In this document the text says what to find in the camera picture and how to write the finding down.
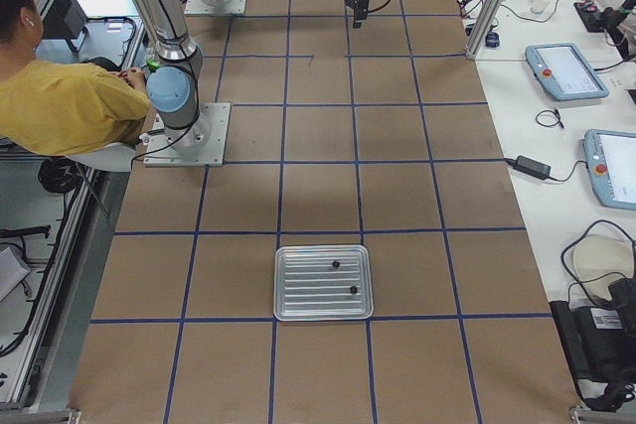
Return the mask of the silver ribbed metal tray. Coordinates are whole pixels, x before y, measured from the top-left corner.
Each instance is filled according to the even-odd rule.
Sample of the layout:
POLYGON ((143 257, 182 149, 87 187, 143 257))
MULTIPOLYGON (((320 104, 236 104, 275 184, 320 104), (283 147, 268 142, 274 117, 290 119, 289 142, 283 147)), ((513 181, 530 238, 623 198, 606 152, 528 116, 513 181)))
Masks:
POLYGON ((275 254, 274 317, 283 322, 366 320, 374 313, 370 256, 362 245, 284 246, 275 254), (341 266, 332 267, 338 260, 341 266), (350 287, 359 291, 352 295, 350 287))

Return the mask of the blue teach pendant upper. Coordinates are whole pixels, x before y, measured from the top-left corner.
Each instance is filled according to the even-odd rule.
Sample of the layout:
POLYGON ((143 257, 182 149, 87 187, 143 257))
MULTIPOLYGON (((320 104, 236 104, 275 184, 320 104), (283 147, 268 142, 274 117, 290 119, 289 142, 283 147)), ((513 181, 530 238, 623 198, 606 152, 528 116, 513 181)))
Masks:
POLYGON ((572 43, 527 46, 526 62, 546 94, 555 101, 601 99, 609 90, 572 43))

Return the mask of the blue teach pendant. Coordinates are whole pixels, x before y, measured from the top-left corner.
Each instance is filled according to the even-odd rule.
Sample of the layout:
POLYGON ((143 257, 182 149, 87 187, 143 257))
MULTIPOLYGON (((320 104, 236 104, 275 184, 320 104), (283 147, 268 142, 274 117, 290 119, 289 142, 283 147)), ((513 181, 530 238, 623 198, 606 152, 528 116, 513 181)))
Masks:
POLYGON ((572 43, 527 46, 526 62, 546 94, 555 101, 601 99, 609 90, 572 43))
POLYGON ((592 190, 608 208, 635 210, 635 134, 590 129, 582 142, 592 190))

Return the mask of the black power adapter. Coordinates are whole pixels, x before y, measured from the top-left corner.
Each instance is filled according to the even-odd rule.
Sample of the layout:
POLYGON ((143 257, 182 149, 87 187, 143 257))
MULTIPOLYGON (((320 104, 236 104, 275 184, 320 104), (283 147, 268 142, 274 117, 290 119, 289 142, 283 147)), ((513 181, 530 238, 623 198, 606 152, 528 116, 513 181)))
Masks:
POLYGON ((518 156, 514 169, 539 180, 546 180, 551 176, 551 166, 526 156, 518 156))

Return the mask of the white chair seat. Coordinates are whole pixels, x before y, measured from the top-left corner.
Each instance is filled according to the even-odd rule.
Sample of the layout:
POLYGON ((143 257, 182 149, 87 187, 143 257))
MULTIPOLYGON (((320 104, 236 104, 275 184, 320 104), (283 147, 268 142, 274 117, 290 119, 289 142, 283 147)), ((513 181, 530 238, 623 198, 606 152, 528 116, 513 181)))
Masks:
POLYGON ((90 152, 69 155, 68 158, 84 166, 104 172, 128 173, 135 149, 125 143, 115 142, 90 152))

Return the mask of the blue teach pendant lower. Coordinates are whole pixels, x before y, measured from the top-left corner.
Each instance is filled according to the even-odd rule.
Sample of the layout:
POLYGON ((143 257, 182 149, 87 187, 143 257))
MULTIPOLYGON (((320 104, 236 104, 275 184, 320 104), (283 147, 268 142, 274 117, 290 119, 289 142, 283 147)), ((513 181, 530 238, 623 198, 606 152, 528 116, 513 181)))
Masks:
POLYGON ((582 142, 592 190, 608 208, 635 210, 635 134, 590 129, 582 142))

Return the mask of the person in yellow shirt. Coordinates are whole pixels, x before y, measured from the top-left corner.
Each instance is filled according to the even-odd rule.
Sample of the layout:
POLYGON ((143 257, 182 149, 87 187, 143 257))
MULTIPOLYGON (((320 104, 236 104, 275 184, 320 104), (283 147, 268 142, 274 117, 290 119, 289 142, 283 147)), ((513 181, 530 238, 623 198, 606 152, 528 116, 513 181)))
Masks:
POLYGON ((37 58, 44 33, 34 0, 1 0, 1 133, 44 156, 137 143, 150 100, 139 68, 37 58))

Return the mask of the black equipment box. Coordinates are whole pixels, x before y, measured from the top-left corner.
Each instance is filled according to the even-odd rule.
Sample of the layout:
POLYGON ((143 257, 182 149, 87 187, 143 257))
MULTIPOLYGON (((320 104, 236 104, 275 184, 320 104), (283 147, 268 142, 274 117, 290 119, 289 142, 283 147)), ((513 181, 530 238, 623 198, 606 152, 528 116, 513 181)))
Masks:
POLYGON ((550 302, 575 391, 593 411, 616 412, 635 400, 635 339, 618 315, 596 307, 550 302))

